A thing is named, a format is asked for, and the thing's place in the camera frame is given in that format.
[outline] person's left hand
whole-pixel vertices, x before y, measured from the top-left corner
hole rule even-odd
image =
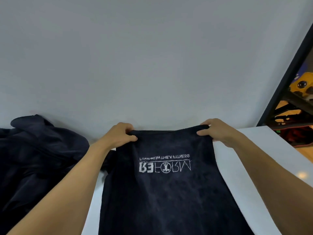
[[[127,135],[128,132],[134,130],[134,127],[129,123],[118,123],[114,125],[102,138],[95,144],[105,145],[108,149],[120,147],[128,142],[137,141],[135,135]]]

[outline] yellow plush toy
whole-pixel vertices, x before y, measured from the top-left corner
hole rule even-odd
[[[306,72],[295,82],[291,83],[290,91],[302,92],[303,98],[313,94],[313,73]]]

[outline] black cloth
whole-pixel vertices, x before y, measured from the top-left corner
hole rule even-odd
[[[86,154],[81,135],[39,115],[0,129],[0,235],[14,227]]]
[[[138,140],[116,149],[104,182],[99,235],[252,235],[212,138],[196,134],[207,127],[132,131]]]

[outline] black frame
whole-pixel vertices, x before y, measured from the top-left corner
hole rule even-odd
[[[257,126],[264,126],[268,121],[269,117],[274,114],[276,106],[284,96],[284,94],[288,91],[289,85],[292,83],[295,78],[298,70],[302,66],[306,57],[310,53],[313,48],[313,24],[311,25],[309,31],[304,37],[297,53],[292,59],[286,73],[283,76],[283,79],[280,81],[275,93],[273,94],[271,100],[269,101],[264,113],[262,114],[260,121]]]

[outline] hand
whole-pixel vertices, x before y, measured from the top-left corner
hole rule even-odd
[[[235,146],[236,139],[243,136],[243,134],[238,130],[229,126],[220,119],[208,119],[201,123],[201,125],[204,124],[210,125],[210,128],[198,131],[198,135],[210,135],[214,140],[221,141],[229,148],[233,148]]]
[[[95,144],[105,145],[111,150],[113,148],[120,147],[128,142],[137,141],[135,135],[127,135],[128,132],[134,130],[134,127],[128,123],[118,123],[114,125],[102,138],[100,138]]]

